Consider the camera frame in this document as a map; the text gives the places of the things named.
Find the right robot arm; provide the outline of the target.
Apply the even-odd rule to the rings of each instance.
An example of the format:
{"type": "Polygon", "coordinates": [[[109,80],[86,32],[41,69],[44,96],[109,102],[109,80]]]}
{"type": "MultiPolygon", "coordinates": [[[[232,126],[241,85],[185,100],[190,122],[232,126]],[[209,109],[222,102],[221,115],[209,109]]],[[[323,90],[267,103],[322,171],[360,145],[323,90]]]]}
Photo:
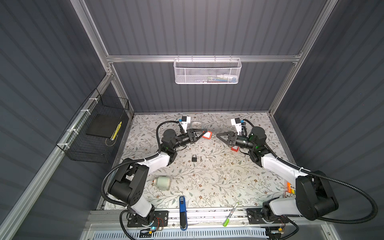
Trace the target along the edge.
{"type": "Polygon", "coordinates": [[[319,176],[321,172],[317,171],[314,176],[306,174],[278,157],[266,143],[263,128],[252,128],[247,137],[230,131],[217,134],[217,138],[229,147],[247,149],[252,162],[280,176],[293,188],[294,197],[275,198],[263,204],[262,216],[266,222],[283,215],[314,221],[339,208],[329,181],[319,176]]]}

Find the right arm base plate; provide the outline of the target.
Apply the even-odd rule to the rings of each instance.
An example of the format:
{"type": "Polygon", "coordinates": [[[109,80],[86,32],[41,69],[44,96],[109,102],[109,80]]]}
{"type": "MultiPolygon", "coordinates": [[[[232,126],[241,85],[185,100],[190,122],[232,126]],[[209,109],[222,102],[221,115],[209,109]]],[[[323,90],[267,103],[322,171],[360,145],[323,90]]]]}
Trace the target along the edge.
{"type": "Polygon", "coordinates": [[[248,221],[250,224],[287,224],[289,221],[283,216],[276,216],[271,211],[264,208],[246,209],[248,221]]]}

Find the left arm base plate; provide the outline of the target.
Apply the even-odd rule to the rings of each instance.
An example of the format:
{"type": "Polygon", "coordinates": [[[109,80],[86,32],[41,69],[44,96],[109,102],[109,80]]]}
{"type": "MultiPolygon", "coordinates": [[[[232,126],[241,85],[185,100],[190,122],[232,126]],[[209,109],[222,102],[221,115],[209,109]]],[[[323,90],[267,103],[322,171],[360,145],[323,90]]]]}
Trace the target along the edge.
{"type": "Polygon", "coordinates": [[[169,211],[153,211],[147,217],[142,217],[138,214],[128,215],[128,228],[139,227],[167,227],[169,220],[169,211]]]}

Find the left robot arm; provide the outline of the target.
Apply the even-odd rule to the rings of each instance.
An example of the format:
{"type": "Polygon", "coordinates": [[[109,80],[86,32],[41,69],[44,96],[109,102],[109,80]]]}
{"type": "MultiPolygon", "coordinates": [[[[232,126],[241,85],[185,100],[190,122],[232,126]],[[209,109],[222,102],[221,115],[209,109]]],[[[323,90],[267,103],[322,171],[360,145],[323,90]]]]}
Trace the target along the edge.
{"type": "Polygon", "coordinates": [[[168,129],[162,139],[156,134],[158,152],[143,159],[126,158],[115,166],[102,181],[102,197],[140,218],[152,218],[155,207],[143,197],[148,175],[169,166],[176,159],[177,148],[197,142],[207,132],[206,129],[187,129],[177,135],[173,129],[168,129]]]}

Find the red padlock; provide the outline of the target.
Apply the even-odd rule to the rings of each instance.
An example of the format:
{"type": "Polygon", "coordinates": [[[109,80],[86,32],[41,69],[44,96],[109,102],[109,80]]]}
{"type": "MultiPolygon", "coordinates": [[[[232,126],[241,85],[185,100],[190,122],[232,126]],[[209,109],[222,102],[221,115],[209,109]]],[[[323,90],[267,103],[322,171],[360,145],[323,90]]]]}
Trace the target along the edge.
{"type": "Polygon", "coordinates": [[[204,133],[203,138],[210,140],[212,138],[212,136],[213,136],[213,133],[210,131],[207,131],[206,133],[204,133]]]}
{"type": "Polygon", "coordinates": [[[231,150],[234,151],[234,152],[238,152],[239,151],[239,147],[238,146],[233,146],[233,147],[231,147],[231,150]]]}

